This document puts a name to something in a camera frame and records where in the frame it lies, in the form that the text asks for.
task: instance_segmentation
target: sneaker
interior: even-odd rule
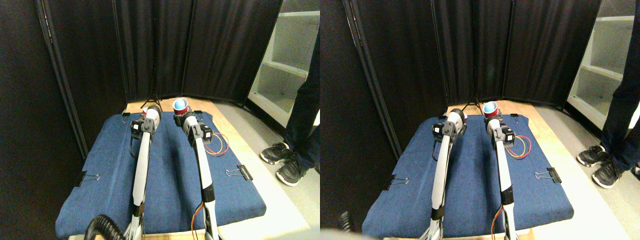
[[[286,143],[276,143],[272,147],[263,150],[260,153],[260,158],[269,164],[276,164],[280,160],[283,160],[289,156],[293,151],[289,149]]]
[[[294,157],[276,172],[276,177],[284,184],[295,187],[300,179],[307,174],[307,170],[308,168],[300,166]]]
[[[624,170],[617,169],[612,161],[607,161],[603,164],[600,169],[598,169],[591,178],[603,188],[611,189],[613,188],[613,184],[615,184],[620,177],[622,177],[622,173]]]
[[[636,177],[640,177],[640,166],[635,165],[631,168],[631,173],[633,173]]]
[[[589,147],[589,150],[582,151],[576,159],[582,165],[591,167],[597,162],[605,161],[607,159],[607,152],[605,152],[604,148],[600,145]]]

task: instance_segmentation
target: person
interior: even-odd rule
[[[634,168],[640,161],[640,122],[627,134],[629,123],[640,103],[640,8],[636,8],[636,18],[631,34],[631,44],[627,53],[627,63],[622,83],[613,93],[607,120],[602,128],[600,144],[589,147],[578,154],[576,159],[590,167],[603,162],[591,178],[603,188],[613,188],[622,173]]]
[[[307,80],[298,88],[295,104],[287,122],[284,142],[264,149],[260,158],[269,164],[288,159],[277,172],[276,177],[288,186],[296,186],[307,170],[319,164],[319,127],[313,130],[319,104],[319,79],[316,76],[317,47],[311,57]]]

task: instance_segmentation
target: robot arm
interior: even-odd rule
[[[502,114],[496,102],[487,102],[483,107],[483,111],[486,117],[484,120],[486,132],[492,139],[493,149],[498,159],[500,198],[504,210],[502,217],[502,223],[505,229],[504,239],[517,240],[519,238],[516,234],[515,220],[513,219],[513,187],[509,175],[507,156],[504,153],[505,148],[513,146],[515,133],[502,121]]]
[[[131,122],[131,137],[140,139],[140,151],[136,175],[133,181],[133,215],[125,231],[127,239],[140,239],[142,235],[142,217],[145,212],[145,188],[147,187],[147,170],[149,164],[149,145],[154,138],[160,124],[160,108],[153,105],[140,115],[138,120]]]
[[[216,197],[213,191],[213,180],[209,171],[209,162],[204,145],[211,142],[213,130],[202,122],[198,122],[195,114],[188,106],[186,99],[177,99],[173,102],[173,119],[176,125],[181,127],[189,138],[189,143],[195,150],[200,170],[200,187],[202,202],[204,204],[205,239],[218,240],[218,224],[216,223]]]
[[[447,168],[449,166],[449,153],[458,136],[465,133],[467,116],[460,109],[451,110],[447,121],[433,125],[433,135],[437,141],[441,141],[436,173],[433,179],[433,191],[431,192],[431,221],[429,228],[420,237],[420,240],[442,239],[442,219],[444,217],[444,195],[447,180]]]

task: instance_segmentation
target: blue fabric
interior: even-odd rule
[[[493,216],[500,207],[497,160],[483,119],[481,115],[469,116],[465,135],[458,138],[451,151],[445,192],[444,237],[490,234]],[[516,229],[570,219],[573,207],[562,185],[534,176],[535,172],[546,172],[551,166],[529,129],[529,119],[524,116],[516,119],[519,123],[509,115],[504,116],[505,124],[516,135],[527,136],[533,144],[531,153],[523,160],[507,154]],[[436,168],[436,161],[431,158],[434,142],[431,126],[438,122],[444,120],[430,118],[418,128],[394,169],[397,178],[408,177],[409,183],[382,191],[362,224],[364,234],[418,238],[429,227]],[[512,149],[522,153],[522,142],[516,140]],[[504,232],[502,216],[496,221],[497,232]]]
[[[109,216],[124,231],[131,221],[134,173],[137,160],[129,153],[129,124],[140,114],[114,115],[102,127],[83,170],[100,174],[100,180],[84,182],[74,188],[56,220],[58,237],[84,234],[98,214]],[[219,132],[208,113],[196,115],[214,132]],[[134,153],[140,141],[134,140]],[[208,145],[220,149],[214,138]],[[266,206],[252,181],[225,175],[241,163],[229,149],[221,157],[208,156],[216,194],[218,225],[264,215]],[[150,146],[147,193],[145,197],[145,233],[182,232],[191,229],[191,216],[202,200],[195,151],[187,136],[173,121],[173,112],[162,113],[160,125]],[[196,216],[197,229],[204,228],[202,213]]]

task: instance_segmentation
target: black binder clip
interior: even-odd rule
[[[202,119],[202,110],[195,110],[193,113],[197,114],[198,116],[200,116],[200,121],[204,121]]]
[[[126,121],[127,118],[126,117],[129,116],[129,115],[131,115],[131,113],[122,113],[122,123],[123,124],[127,123],[127,121]]]
[[[518,115],[518,113],[512,113],[511,116],[513,117],[513,119],[516,120],[516,124],[520,123],[520,121],[518,121],[518,117],[520,116],[520,115]]]
[[[551,177],[545,177],[545,176],[541,176],[545,173],[549,173],[549,175]],[[536,178],[537,179],[553,179],[554,182],[560,182],[562,183],[562,180],[560,179],[560,176],[558,175],[558,172],[556,172],[555,168],[547,168],[546,172],[543,173],[536,173]]]
[[[408,178],[408,177],[407,177],[407,178],[405,178],[405,179],[399,179],[399,178],[397,178],[397,177],[396,177],[396,175],[397,175],[397,174],[393,174],[393,175],[391,175],[391,178],[389,179],[389,186],[385,189],[386,191],[388,191],[389,189],[391,189],[391,186],[398,185],[398,184],[404,184],[404,185],[407,185],[407,183],[409,183],[409,178]],[[394,181],[396,181],[396,180],[402,180],[403,182],[396,182],[396,183],[394,183]]]
[[[96,175],[89,175],[86,174],[86,171],[82,171],[80,172],[80,174],[78,174],[78,176],[76,177],[76,187],[79,187],[80,185],[82,185],[83,182],[88,182],[88,181],[97,181],[100,180],[100,174],[96,174]]]
[[[244,177],[245,180],[251,181],[253,180],[253,177],[251,176],[251,174],[249,173],[249,170],[246,169],[246,167],[244,165],[236,165],[238,167],[238,169],[236,170],[225,170],[225,174],[227,174],[227,177],[231,177],[231,176],[240,176],[240,177]],[[242,174],[232,174],[232,172],[235,171],[240,171],[240,173]]]

